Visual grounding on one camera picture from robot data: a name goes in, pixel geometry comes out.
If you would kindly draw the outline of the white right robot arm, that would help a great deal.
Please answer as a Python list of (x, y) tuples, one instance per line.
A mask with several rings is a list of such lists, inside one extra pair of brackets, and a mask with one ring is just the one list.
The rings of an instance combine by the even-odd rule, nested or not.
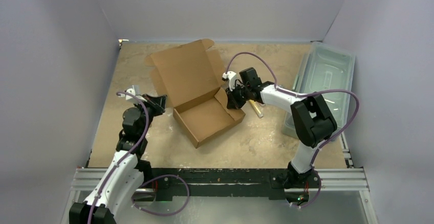
[(247, 101), (281, 108), (291, 114), (299, 139), (294, 158), (288, 163), (287, 175), (281, 184), (299, 187), (313, 172), (313, 162), (319, 144), (337, 130), (337, 123), (321, 94), (293, 93), (271, 81), (263, 82), (254, 68), (239, 73), (227, 71), (222, 80), (228, 83), (225, 92), (228, 109), (241, 109)]

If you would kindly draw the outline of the yellow marker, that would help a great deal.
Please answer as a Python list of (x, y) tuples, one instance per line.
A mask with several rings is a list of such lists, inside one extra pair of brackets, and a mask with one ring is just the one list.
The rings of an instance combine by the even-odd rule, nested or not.
[(259, 105), (253, 100), (249, 100), (249, 103), (252, 106), (253, 110), (255, 111), (256, 115), (261, 119), (264, 115), (261, 109), (259, 108)]

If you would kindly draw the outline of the brown cardboard box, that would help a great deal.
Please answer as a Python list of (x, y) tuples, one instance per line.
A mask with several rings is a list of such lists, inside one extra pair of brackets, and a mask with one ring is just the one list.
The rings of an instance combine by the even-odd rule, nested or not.
[(214, 41), (200, 39), (145, 57), (158, 95), (168, 106), (192, 145), (198, 148), (240, 124), (245, 113), (228, 109), (223, 89), (224, 63)]

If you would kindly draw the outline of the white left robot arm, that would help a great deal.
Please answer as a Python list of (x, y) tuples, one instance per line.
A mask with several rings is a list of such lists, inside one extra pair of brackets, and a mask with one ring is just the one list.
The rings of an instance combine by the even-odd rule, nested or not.
[(127, 91), (118, 92), (118, 96), (125, 97), (134, 106), (122, 114), (122, 129), (110, 166), (85, 200), (72, 204), (69, 223), (116, 223), (135, 190), (152, 183), (150, 162), (141, 157), (153, 118), (165, 113), (167, 96)]

